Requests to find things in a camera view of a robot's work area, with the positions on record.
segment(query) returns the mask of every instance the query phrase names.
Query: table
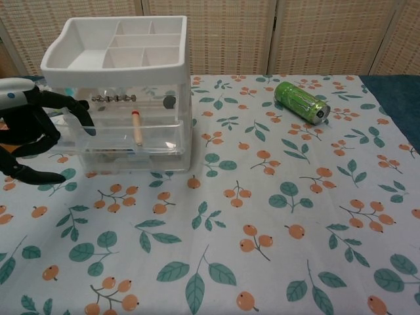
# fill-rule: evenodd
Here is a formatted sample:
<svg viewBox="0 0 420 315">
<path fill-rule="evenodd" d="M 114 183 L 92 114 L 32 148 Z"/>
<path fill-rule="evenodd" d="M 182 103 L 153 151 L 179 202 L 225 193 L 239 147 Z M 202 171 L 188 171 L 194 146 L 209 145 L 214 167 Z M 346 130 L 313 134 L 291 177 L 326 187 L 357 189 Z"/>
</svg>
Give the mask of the table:
<svg viewBox="0 0 420 315">
<path fill-rule="evenodd" d="M 273 103 L 290 81 L 333 108 Z M 351 75 L 192 77 L 189 172 L 2 177 L 2 314 L 418 314 L 420 156 Z"/>
</svg>

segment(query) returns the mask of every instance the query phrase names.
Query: bamboo panel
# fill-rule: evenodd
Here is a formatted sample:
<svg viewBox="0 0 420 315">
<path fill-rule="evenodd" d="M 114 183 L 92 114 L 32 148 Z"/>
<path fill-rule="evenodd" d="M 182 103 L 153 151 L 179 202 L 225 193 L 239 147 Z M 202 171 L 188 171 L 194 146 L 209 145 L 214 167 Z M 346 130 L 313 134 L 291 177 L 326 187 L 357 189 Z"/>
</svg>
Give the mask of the bamboo panel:
<svg viewBox="0 0 420 315">
<path fill-rule="evenodd" d="M 279 0 L 269 73 L 367 74 L 396 0 Z"/>
<path fill-rule="evenodd" d="M 143 0 L 145 14 L 186 15 L 192 74 L 265 74 L 275 0 Z"/>
<path fill-rule="evenodd" d="M 135 0 L 0 0 L 0 19 L 31 75 L 41 74 L 44 52 L 67 19 L 134 15 Z"/>
<path fill-rule="evenodd" d="M 420 0 L 408 0 L 401 11 L 371 74 L 420 74 Z"/>
</svg>

